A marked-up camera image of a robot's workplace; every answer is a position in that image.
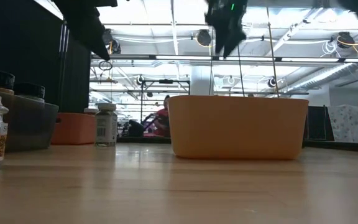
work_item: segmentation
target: white label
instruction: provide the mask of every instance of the white label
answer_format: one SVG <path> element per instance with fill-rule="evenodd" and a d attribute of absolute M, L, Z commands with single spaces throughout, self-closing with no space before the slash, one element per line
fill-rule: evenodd
<path fill-rule="evenodd" d="M 96 117 L 96 142 L 115 142 L 117 126 L 113 125 L 117 121 L 112 116 Z"/>
<path fill-rule="evenodd" d="M 7 135 L 7 123 L 1 123 L 1 135 Z"/>

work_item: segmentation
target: table surface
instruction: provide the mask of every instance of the table surface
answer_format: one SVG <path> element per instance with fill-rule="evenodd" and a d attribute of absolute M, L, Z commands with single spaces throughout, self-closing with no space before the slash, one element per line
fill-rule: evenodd
<path fill-rule="evenodd" d="M 0 170 L 5 223 L 358 224 L 358 153 L 196 161 L 163 144 L 18 152 Z"/>

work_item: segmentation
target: metal frame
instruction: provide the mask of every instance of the metal frame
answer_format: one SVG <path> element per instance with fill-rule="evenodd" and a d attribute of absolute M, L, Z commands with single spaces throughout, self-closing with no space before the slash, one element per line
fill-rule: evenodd
<path fill-rule="evenodd" d="M 160 93 L 167 93 L 168 91 L 159 91 L 159 90 L 153 90 L 153 91 L 150 91 L 150 90 L 147 90 L 150 86 L 152 86 L 154 83 L 156 82 L 159 82 L 161 83 L 162 81 L 164 80 L 159 80 L 159 81 L 156 81 L 156 80 L 142 80 L 142 84 L 141 84 L 141 88 L 140 88 L 140 120 L 142 120 L 143 118 L 143 94 L 146 92 L 146 93 L 155 93 L 155 92 L 160 92 Z M 170 90 L 169 92 L 170 93 L 188 93 L 190 95 L 190 81 L 188 80 L 185 80 L 185 81 L 179 81 L 179 80 L 170 80 L 172 81 L 172 83 L 178 83 L 179 85 L 181 85 L 181 83 L 187 83 L 189 85 L 189 89 L 186 90 L 185 87 L 182 86 L 183 89 L 185 90 L 177 90 L 177 91 L 173 91 L 173 90 Z"/>

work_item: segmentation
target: orange plastic bin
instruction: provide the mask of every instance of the orange plastic bin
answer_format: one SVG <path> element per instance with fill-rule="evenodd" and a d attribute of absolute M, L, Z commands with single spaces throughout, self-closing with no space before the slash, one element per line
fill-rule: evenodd
<path fill-rule="evenodd" d="M 91 144 L 95 140 L 96 121 L 93 115 L 59 113 L 52 144 Z"/>
<path fill-rule="evenodd" d="M 172 97 L 173 151 L 190 159 L 296 159 L 307 109 L 298 99 Z"/>

